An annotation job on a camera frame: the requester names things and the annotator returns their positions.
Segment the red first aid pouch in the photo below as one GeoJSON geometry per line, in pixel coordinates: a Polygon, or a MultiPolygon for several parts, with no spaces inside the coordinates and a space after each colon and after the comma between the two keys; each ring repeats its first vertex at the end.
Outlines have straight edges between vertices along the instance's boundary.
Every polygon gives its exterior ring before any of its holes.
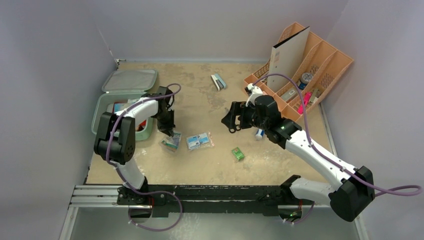
{"type": "Polygon", "coordinates": [[[124,113],[124,117],[132,117],[135,119],[135,131],[141,132],[146,127],[147,122],[147,115],[146,113],[142,112],[142,105],[138,105],[132,109],[130,109],[127,113],[125,113],[125,110],[128,110],[129,107],[131,107],[133,104],[130,104],[129,102],[118,102],[113,104],[112,112],[116,114],[117,116],[124,113]]]}

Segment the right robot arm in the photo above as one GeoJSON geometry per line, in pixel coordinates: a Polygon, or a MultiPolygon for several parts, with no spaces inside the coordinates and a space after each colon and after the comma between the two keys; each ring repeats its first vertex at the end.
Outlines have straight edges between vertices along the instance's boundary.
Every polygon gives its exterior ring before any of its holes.
{"type": "Polygon", "coordinates": [[[230,133],[252,127],[263,130],[272,143],[300,157],[327,180],[323,183],[300,176],[287,180],[280,196],[288,204],[310,200],[331,207],[341,219],[352,222],[376,197],[370,169],[354,167],[308,139],[300,125],[281,116],[269,95],[257,97],[254,103],[232,102],[221,123],[230,133]]]}

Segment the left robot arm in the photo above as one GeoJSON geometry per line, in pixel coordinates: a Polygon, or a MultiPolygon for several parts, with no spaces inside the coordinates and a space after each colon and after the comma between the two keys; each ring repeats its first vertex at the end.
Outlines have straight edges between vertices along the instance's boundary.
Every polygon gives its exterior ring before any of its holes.
{"type": "Polygon", "coordinates": [[[93,151],[111,165],[130,190],[129,197],[138,205],[149,199],[147,178],[134,160],[136,126],[149,118],[157,121],[157,129],[168,137],[175,135],[176,93],[160,86],[156,93],[145,93],[135,103],[118,112],[104,112],[99,120],[93,151]]]}

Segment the green white mask packet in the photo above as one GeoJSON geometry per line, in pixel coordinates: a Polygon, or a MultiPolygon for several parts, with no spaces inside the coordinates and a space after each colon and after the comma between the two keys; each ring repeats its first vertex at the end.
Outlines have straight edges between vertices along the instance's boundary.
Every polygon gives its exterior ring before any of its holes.
{"type": "Polygon", "coordinates": [[[175,131],[173,136],[165,135],[159,145],[169,153],[176,153],[182,138],[182,133],[175,131]]]}

